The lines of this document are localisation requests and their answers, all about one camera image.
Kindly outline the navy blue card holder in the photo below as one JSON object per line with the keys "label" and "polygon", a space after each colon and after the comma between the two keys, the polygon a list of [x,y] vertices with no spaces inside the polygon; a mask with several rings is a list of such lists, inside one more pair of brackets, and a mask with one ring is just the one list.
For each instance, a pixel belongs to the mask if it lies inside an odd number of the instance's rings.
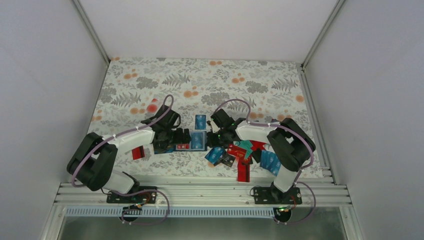
{"label": "navy blue card holder", "polygon": [[205,152],[207,150],[207,132],[206,131],[192,131],[190,132],[191,140],[188,143],[188,150],[176,150],[176,145],[174,146],[174,151],[176,152]]}

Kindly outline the lone blue credit card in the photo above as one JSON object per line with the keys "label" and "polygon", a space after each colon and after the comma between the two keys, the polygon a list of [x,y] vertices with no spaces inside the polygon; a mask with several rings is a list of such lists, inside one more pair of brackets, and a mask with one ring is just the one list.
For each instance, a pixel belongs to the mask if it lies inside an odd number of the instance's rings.
{"label": "lone blue credit card", "polygon": [[206,130],[207,120],[205,114],[196,114],[194,118],[194,129],[195,130]]}

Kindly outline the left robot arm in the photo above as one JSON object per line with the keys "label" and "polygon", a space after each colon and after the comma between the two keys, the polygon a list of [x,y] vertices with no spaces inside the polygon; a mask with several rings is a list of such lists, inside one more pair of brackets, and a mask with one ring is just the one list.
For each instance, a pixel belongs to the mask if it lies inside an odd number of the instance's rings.
{"label": "left robot arm", "polygon": [[188,144],[190,132],[181,128],[180,122],[178,113],[162,105],[154,116],[130,130],[110,136],[91,132],[78,146],[66,170],[82,187],[92,191],[106,189],[128,203],[134,202],[139,197],[139,183],[131,175],[114,169],[116,158],[148,145],[162,154],[176,145]]}

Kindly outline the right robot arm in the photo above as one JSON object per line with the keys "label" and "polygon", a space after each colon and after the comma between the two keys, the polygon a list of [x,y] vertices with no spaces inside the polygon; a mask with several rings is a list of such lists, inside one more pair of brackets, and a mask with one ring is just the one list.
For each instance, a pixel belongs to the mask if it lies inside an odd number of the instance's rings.
{"label": "right robot arm", "polygon": [[281,122],[263,123],[237,120],[219,109],[206,121],[211,127],[207,133],[210,147],[221,147],[236,141],[256,141],[269,145],[269,151],[276,154],[280,169],[274,178],[271,198],[278,204],[290,197],[290,188],[300,177],[301,171],[315,161],[316,145],[312,139],[291,118]]}

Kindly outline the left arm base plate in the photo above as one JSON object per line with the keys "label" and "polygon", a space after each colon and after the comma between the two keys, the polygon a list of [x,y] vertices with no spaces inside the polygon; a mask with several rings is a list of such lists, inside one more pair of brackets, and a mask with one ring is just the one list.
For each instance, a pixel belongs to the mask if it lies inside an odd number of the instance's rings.
{"label": "left arm base plate", "polygon": [[116,194],[112,191],[107,193],[108,204],[154,204],[156,202],[156,186],[136,186],[129,191],[129,196]]}

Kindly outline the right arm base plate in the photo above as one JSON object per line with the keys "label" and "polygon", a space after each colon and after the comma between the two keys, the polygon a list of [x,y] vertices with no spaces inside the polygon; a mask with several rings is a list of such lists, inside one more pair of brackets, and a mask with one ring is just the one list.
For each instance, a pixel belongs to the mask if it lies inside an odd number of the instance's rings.
{"label": "right arm base plate", "polygon": [[256,205],[300,205],[303,203],[300,189],[294,186],[285,192],[271,186],[254,186],[249,194]]}

